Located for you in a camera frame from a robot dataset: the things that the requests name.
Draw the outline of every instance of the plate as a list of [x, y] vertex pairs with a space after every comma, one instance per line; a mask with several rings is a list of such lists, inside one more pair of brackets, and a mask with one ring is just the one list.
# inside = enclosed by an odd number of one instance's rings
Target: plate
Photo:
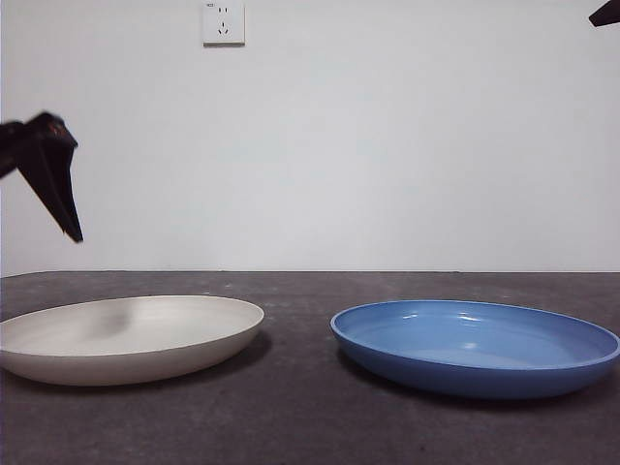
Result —
[[620, 340], [602, 327], [496, 303], [374, 303], [338, 313], [331, 328], [344, 353], [373, 373], [465, 397], [564, 394], [602, 378], [620, 356]]
[[246, 347], [263, 310], [202, 295], [78, 303], [0, 324], [2, 366], [25, 378], [71, 386], [143, 383], [219, 363]]

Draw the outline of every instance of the white plate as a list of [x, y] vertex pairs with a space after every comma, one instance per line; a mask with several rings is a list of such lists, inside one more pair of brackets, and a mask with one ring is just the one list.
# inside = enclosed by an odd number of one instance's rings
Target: white plate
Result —
[[7, 370], [44, 383], [143, 383], [233, 356], [254, 338], [263, 317], [252, 303], [202, 295], [78, 303], [0, 324], [0, 360]]

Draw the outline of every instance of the blue plate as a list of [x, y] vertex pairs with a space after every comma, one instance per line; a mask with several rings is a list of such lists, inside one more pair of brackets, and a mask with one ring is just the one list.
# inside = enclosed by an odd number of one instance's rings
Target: blue plate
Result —
[[496, 303], [401, 300], [331, 319], [343, 351], [397, 383], [466, 397], [564, 394], [604, 376], [620, 339], [557, 313]]

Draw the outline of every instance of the outlet cover plate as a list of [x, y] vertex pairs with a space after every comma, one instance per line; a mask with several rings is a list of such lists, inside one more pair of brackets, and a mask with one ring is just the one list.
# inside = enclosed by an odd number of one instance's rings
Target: outlet cover plate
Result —
[[245, 44], [245, 6], [240, 0], [220, 0], [202, 5], [202, 44]]

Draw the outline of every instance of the dark gray table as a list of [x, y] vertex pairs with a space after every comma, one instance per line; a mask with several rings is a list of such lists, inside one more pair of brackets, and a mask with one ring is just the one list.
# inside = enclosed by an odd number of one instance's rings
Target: dark gray table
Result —
[[265, 310], [241, 354], [151, 384], [56, 387], [2, 377], [2, 464], [612, 464], [620, 370], [537, 401], [463, 400], [357, 368], [337, 311], [460, 298], [557, 311], [620, 333], [620, 274], [60, 272], [2, 280], [2, 319], [131, 295], [224, 295]]

